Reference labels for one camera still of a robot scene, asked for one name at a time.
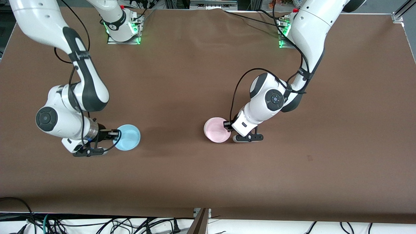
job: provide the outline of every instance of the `brown tabletop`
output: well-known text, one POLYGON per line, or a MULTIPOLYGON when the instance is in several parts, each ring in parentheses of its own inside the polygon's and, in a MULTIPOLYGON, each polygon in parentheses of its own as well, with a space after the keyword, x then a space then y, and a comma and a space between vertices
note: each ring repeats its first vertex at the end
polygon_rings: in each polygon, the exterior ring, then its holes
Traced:
MULTIPOLYGON (((341 15, 299 107, 259 125, 262 142, 215 144, 204 123, 227 118, 244 72, 263 67, 287 79, 299 66, 273 26, 221 10, 157 10, 141 45, 107 45, 95 9, 75 11, 110 92, 92 117, 136 125, 141 142, 75 158, 41 132, 35 115, 72 65, 16 27, 0 63, 0 196, 35 212, 189 217, 210 207, 222 218, 416 222, 416 65, 389 15, 341 15)), ((62 14, 87 43, 70 11, 62 14)), ((240 84, 235 111, 258 74, 240 84)))

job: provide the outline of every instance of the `white floor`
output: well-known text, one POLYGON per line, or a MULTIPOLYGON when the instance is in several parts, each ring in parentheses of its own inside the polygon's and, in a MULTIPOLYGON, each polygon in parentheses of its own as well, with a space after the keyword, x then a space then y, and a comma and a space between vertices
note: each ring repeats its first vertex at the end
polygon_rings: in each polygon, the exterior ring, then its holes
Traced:
MULTIPOLYGON (((109 219, 78 219, 64 220, 64 224, 94 224, 103 223, 109 219)), ((145 219, 131 219, 133 225, 140 225, 145 219)), ((16 233, 25 225, 25 221, 0 222, 0 234, 16 233)), ((192 220, 178 220, 180 229, 189 228, 192 220)), ((208 234, 305 234, 312 222, 299 221, 261 221, 261 220, 230 220, 230 219, 210 219, 208 224, 208 234)), ((355 234, 368 234, 368 223, 351 223, 355 234)), ((102 225, 88 227, 66 227, 67 234, 95 234, 102 225)), ((112 224, 108 225, 101 234, 110 233, 112 224)), ((350 232, 346 223, 344 228, 350 232)), ((151 229, 153 234, 166 233, 171 229, 169 222, 165 222, 151 229)), ((34 227, 28 225, 24 234, 33 234, 34 227)), ((42 234, 42 229, 38 228, 37 233, 42 234)), ((123 228, 117 228, 114 234, 129 234, 123 228)), ((338 222, 317 222, 311 234, 345 234, 338 222)), ((416 224, 373 224, 371 234, 416 234, 416 224)))

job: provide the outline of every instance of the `round black button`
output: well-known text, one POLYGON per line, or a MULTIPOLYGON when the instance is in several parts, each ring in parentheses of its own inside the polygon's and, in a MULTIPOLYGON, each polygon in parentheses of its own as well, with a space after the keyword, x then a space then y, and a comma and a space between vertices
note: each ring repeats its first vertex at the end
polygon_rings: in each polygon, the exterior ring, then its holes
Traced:
POLYGON ((51 121, 51 116, 47 112, 40 114, 40 122, 43 124, 48 124, 51 121))

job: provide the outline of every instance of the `white robot link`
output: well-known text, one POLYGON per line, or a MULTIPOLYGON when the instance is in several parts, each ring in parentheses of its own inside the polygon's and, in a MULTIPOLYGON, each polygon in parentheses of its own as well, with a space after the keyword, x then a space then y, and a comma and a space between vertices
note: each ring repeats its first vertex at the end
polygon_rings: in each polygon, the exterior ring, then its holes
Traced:
POLYGON ((280 32, 280 36, 290 40, 292 46, 298 47, 303 53, 303 62, 292 84, 280 80, 271 72, 254 79, 250 87, 250 102, 234 119, 224 122, 228 131, 235 130, 238 133, 233 137, 235 142, 263 140, 263 136, 257 133, 259 124, 278 112, 289 112, 298 107, 324 55, 324 42, 329 29, 341 11, 352 12, 364 2, 365 0, 307 0, 302 3, 299 11, 278 19, 290 23, 287 36, 282 35, 285 32, 280 32))
MULTIPOLYGON (((103 20, 116 25, 110 30, 115 40, 128 40, 132 31, 126 22, 129 12, 121 10, 116 0, 89 0, 103 20)), ((11 0, 13 14, 23 31, 32 40, 57 47, 68 54, 81 82, 58 85, 50 89, 46 104, 36 114, 36 125, 43 132, 61 137, 65 148, 74 156, 105 154, 109 149, 89 147, 90 142, 121 137, 117 129, 105 129, 82 111, 101 111, 107 105, 109 93, 98 75, 90 54, 78 33, 62 18, 56 0, 11 0)))

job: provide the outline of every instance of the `light blue plate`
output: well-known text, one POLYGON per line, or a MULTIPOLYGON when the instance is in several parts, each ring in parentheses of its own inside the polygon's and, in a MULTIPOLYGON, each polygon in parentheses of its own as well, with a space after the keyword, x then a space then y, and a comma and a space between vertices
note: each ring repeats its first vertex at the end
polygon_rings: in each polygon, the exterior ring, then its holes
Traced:
POLYGON ((140 131, 139 129, 131 124, 125 124, 117 128, 121 131, 121 139, 116 144, 116 148, 119 150, 127 151, 134 149, 138 146, 140 142, 140 131))

